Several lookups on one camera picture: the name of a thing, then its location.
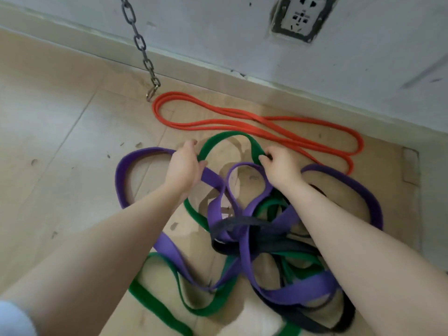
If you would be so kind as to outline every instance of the chain link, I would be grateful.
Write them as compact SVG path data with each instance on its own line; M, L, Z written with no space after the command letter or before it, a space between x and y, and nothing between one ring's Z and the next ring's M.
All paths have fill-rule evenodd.
M145 69L149 72L149 75L151 76L151 82L153 84L153 87L150 90L148 90L148 93L146 94L146 100L150 101L151 98L154 96L155 92L157 91L157 89L161 86L160 80L155 75L154 65L152 64L152 61L146 54L146 42L145 39L143 38L143 35L137 31L137 27L135 26L137 18L135 17L134 9L132 8L132 5L129 3L128 0L121 0L121 10L123 11L123 15L125 17L126 22L130 24L132 26L132 29L134 30L135 46L139 51L142 52L143 65L145 66Z

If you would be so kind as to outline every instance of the person's left hand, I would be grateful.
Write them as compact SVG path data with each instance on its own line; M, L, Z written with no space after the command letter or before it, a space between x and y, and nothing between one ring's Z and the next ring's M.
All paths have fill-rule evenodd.
M207 161L198 162L198 156L194 151L197 140L187 140L182 148L178 149L171 157L168 166L165 185L173 186L182 192L182 200L185 200L191 189L201 180L202 172Z

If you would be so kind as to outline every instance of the tangled resistance bands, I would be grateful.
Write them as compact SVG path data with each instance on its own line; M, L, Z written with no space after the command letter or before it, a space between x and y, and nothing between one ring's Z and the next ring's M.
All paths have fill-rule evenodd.
M148 259L160 257L173 272L179 294L184 306L197 316L209 316L218 311L226 302L233 289L236 278L244 273L251 283L255 293L272 310L279 313L286 321L285 327L280 331L282 336L296 336L301 328L314 333L341 333L347 330L354 318L355 309L348 297L344 294L344 310L339 322L332 328L312 320L304 314L313 308L306 307L306 303L317 298L328 297L328 302L334 295L339 285L328 270L325 270L319 260L319 250L307 243L287 238L291 226L297 224L300 219L294 208L289 205L283 195L275 190L267 181L266 174L259 164L258 156L263 154L259 144L248 134L242 132L223 132L210 138L198 155L198 160L204 160L210 150L218 142L233 135L246 136L252 147L252 159L254 163L238 163L234 165L224 181L219 175L205 168L201 180L218 190L219 195L213 199L207 209L207 217L196 212L189 201L185 201L188 213L205 230L210 232L212 246L217 252L226 254L227 259L221 278L210 287L201 287L195 282L188 271L179 249L165 234L161 233L154 244L157 253L150 253ZM123 208L129 206L125 195L126 173L137 159L154 153L173 154L174 150L160 147L146 148L131 152L125 156L117 166L115 173L115 186L118 199ZM261 195L249 203L246 208L241 208L233 196L228 183L229 175L233 169L242 166L251 166L260 172L265 180L265 189ZM356 191L367 203L370 212L371 224L379 229L383 227L383 217L378 201L365 187L343 173L323 165L311 164L302 169L302 172L318 171L333 176ZM221 199L227 196L234 209L235 216L222 219ZM278 207L282 212L277 215ZM267 210L267 221L257 218L260 213ZM252 261L260 253L269 253L274 257L279 269L281 287L276 290L261 288L255 280L252 269ZM286 258L302 259L311 262L307 268L294 267L286 261ZM182 297L179 274L188 282L208 292L214 292L212 302L200 309L194 309L187 305ZM183 322L177 320L170 311L139 282L138 276L132 282L129 291L146 308L154 312L169 327L183 335L193 335L192 330Z
M195 121L195 122L191 122L191 123L174 123L172 121L166 120L160 114L160 108L162 107L162 105L168 101L173 101L173 100L189 101L189 102L195 103L199 106L202 106L210 111L222 114L224 116L259 122L260 124L263 124L264 126L268 127L269 129L272 129L275 132L280 133L281 135L285 136L285 138L276 136L276 135L274 135L264 129L258 128L254 125L247 124L245 122L238 121L238 120L231 120L231 119L208 119L208 120ZM318 120L318 119L312 119L312 118L299 118L299 117L286 116L286 115L259 116L254 113L239 110L236 108L225 108L225 107L212 106L212 105L207 104L207 103L205 103L187 93L182 93L182 92L166 92L166 93L159 95L152 103L152 111L154 112L154 115L157 118L157 120L159 120L162 124L169 126L171 128L174 128L174 129L182 129L182 130L186 130L186 131L224 130L224 131L244 132L244 133L248 133L248 134L260 137L260 138L270 140L270 141L278 142L285 147L288 147L296 152L303 154L304 156L308 157L309 159L311 159L312 161L314 161L317 164L321 164L321 163L316 158L314 158L312 155L310 155L308 152L306 152L304 149L333 154L340 158L343 158L347 162L349 168L346 173L348 175L352 172L353 167L354 167L353 160L351 159L351 156L360 153L362 151L362 149L364 148L364 141L362 140L361 135L358 132L356 132L355 130L349 129L349 128L341 126L341 125L333 124L333 123L330 123L330 122L324 121L324 120ZM352 135L356 139L357 149L355 150L355 152L346 152L346 151L342 151L342 150L333 149L326 145L319 144L315 141L311 141L311 140L302 138L301 136L298 136L298 135L288 131L287 129L284 129L284 128L280 127L279 125L274 124L273 121L298 121L298 122L302 122L302 123L327 126L327 127L333 128L333 129L344 131L344 132Z

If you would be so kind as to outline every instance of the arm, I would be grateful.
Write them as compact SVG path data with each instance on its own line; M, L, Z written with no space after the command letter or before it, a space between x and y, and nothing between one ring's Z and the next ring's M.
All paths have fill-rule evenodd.
M286 149L260 156L269 181L299 213L339 284L378 335L445 335L448 277L419 254L346 212L302 180Z
M171 158L165 183L68 242L2 296L40 335L98 335L171 214L200 180L195 141Z

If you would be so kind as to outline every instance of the green resistance band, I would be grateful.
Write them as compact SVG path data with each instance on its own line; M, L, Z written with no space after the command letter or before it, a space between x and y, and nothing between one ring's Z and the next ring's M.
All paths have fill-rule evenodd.
M252 151L252 159L254 163L260 165L260 161L258 157L260 155L264 155L263 149L258 144L258 142L251 137L250 135L238 132L238 131L231 131L231 132L222 132L219 133L210 139L208 139L203 148L201 149L198 160L204 160L207 155L210 153L212 148L218 144L220 141L227 139L229 137L232 137L234 135L243 135L247 137L251 144L251 151ZM190 216L206 231L209 231L207 218L204 217L202 214L198 213L190 204L189 200L186 199L184 202L185 208L187 212L190 214ZM283 196L283 194L274 189L270 196L263 200L254 210L254 216L259 216L264 210L267 211L267 220L272 221L277 216L277 212L279 207L282 209L286 208L288 206L288 203ZM281 256L281 264L284 272L285 279L288 283L292 283L294 279L305 279L307 277L313 276L323 270L323 265L320 262L320 260L313 255L304 254L304 253L298 253L298 252L277 252L274 254L278 254ZM180 283L180 277L179 273L176 269L176 266L166 257L164 257L161 254L158 254L156 252L151 252L146 261L153 258L153 257L159 257L161 258L170 268L171 272L173 273L176 282L177 282L177 289L179 291L179 295L182 300L182 304L184 307L191 312L192 314L196 316L202 316L207 317L214 313L216 313L221 307L226 303L228 296L230 295L233 287L235 286L235 283L237 281L237 278L234 278L233 280L228 281L226 284L222 285L221 287L217 288L213 297L212 302L205 306L204 308L198 308L194 309L190 307L184 300L184 297L182 295L182 289L181 289L181 283ZM292 258L292 259L300 259L304 261L311 262L311 266L308 268L298 268L295 266L292 266L286 261L286 258ZM227 256L223 273L227 270L227 268L230 266L230 264L233 262L234 258ZM154 295L152 295L145 287L143 287L138 282L138 277L140 275L140 272L137 274L137 276L132 281L129 292L148 310L152 311L157 317L159 317L160 320L162 320L168 327L171 329L176 330L178 333L182 334L183 336L193 336L193 331L189 326L187 326L185 323L179 321L177 318L173 316L173 314L168 310L168 308L157 298L155 298ZM280 330L280 332L277 334L277 336L298 336L301 332L301 328L296 326L293 323L287 322L285 326Z

